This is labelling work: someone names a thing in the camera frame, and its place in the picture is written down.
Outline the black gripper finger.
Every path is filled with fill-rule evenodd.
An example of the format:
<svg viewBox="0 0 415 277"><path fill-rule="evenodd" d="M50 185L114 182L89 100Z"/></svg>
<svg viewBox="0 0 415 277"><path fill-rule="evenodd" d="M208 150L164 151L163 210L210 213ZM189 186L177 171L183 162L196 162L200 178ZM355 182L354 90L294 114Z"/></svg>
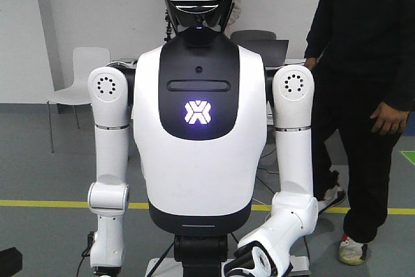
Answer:
<svg viewBox="0 0 415 277"><path fill-rule="evenodd" d="M13 276L22 269L23 255L16 247L1 251L1 277Z"/></svg>

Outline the person's other hand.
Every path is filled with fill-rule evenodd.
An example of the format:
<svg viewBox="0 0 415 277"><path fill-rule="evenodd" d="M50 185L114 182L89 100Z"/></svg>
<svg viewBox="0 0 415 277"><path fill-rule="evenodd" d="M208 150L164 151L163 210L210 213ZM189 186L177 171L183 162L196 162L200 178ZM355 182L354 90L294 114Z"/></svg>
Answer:
<svg viewBox="0 0 415 277"><path fill-rule="evenodd" d="M308 70L312 71L312 70L315 68L315 66L317 65L317 63L318 63L318 59L317 59L317 58L315 58L315 57L310 57L310 58L307 58L307 59L305 60L305 62L304 62L304 66L305 66Z"/></svg>

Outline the white black robot base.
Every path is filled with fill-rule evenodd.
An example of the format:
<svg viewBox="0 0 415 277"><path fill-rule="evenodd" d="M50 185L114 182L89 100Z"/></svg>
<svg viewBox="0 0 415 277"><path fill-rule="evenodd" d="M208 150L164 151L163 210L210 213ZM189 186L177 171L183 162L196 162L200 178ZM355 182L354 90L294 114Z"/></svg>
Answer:
<svg viewBox="0 0 415 277"><path fill-rule="evenodd" d="M236 258L228 258L228 236L193 237L176 235L169 247L174 257L164 252L150 260L146 276L310 276L309 258L291 256L283 273L258 243L250 243L236 251Z"/></svg>

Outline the person's bare hand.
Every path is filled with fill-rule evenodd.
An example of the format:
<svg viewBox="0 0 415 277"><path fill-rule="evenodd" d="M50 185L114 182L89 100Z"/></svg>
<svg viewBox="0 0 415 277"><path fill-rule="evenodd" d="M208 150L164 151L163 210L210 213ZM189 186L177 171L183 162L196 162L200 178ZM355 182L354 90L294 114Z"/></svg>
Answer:
<svg viewBox="0 0 415 277"><path fill-rule="evenodd" d="M380 102L370 116L370 119L375 119L371 132L381 136L403 133L408 117L409 111L398 110L385 102Z"/></svg>

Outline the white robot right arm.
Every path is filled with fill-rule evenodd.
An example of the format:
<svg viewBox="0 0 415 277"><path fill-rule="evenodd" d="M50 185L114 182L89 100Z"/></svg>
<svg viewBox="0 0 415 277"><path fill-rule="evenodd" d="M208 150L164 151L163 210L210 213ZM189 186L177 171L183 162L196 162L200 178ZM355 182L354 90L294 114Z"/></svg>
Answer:
<svg viewBox="0 0 415 277"><path fill-rule="evenodd" d="M141 158L150 215L174 234L184 276L286 276L291 246L315 228L311 165L310 71L289 65L273 81L280 190L270 218L227 257L227 236L250 214L255 173L267 139L261 57L240 50L233 64L163 61L159 51L137 63L134 86L113 67L91 72L97 179L88 192L98 218L89 256L97 276L117 276L124 257L123 217L129 188L128 137Z"/></svg>

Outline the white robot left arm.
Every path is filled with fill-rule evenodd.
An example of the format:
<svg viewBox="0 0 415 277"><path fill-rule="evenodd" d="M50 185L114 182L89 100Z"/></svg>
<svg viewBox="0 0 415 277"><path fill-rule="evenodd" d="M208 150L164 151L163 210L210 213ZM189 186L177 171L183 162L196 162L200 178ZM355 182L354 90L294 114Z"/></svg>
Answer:
<svg viewBox="0 0 415 277"><path fill-rule="evenodd" d="M96 181L88 206L97 216L90 250L96 276L118 276L124 259L123 224L128 208L126 183L131 109L126 76L113 67L99 67L88 78L95 125Z"/></svg>

